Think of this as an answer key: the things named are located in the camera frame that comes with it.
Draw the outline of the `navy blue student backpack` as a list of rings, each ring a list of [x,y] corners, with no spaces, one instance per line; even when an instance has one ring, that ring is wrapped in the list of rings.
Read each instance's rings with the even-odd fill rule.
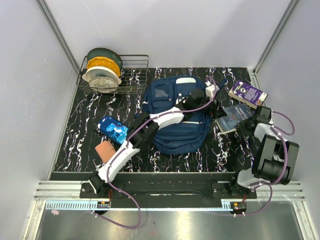
[[[208,76],[206,81],[201,81],[195,76],[173,76],[155,80],[144,93],[142,110],[148,114],[170,110],[194,90],[205,91],[207,85],[214,84],[213,80],[211,76]],[[226,82],[224,79],[220,84],[214,85],[221,90]],[[152,143],[166,155],[194,153],[204,143],[212,120],[211,117],[205,116],[204,112],[192,113],[183,122],[158,130]]]

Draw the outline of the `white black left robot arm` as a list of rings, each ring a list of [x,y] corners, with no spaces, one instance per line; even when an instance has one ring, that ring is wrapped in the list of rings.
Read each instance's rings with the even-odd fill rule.
[[[112,181],[128,160],[142,147],[150,144],[158,130],[180,124],[193,113],[203,112],[212,117],[218,110],[219,104],[213,102],[219,90],[217,86],[208,86],[205,91],[195,89],[167,111],[151,115],[141,113],[127,130],[118,150],[115,150],[109,141],[97,145],[95,150],[103,165],[88,177],[90,192],[97,198],[103,198],[108,193],[109,187],[122,193],[122,190],[112,185]]]

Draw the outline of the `dark blue paperback book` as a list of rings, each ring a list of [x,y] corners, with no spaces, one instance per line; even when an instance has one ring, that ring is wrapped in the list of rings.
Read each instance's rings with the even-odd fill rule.
[[[237,130],[237,125],[254,115],[254,111],[245,103],[223,108],[224,116],[218,117],[215,122],[222,134]]]

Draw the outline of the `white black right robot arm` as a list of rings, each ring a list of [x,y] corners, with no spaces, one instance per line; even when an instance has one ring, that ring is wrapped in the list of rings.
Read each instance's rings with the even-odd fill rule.
[[[273,114],[286,118],[292,132],[286,132],[273,124]],[[228,195],[240,198],[262,185],[287,185],[293,177],[299,144],[283,137],[295,133],[293,121],[285,114],[269,107],[258,106],[254,115],[237,125],[241,133],[251,135],[260,141],[251,168],[236,172],[226,187]]]

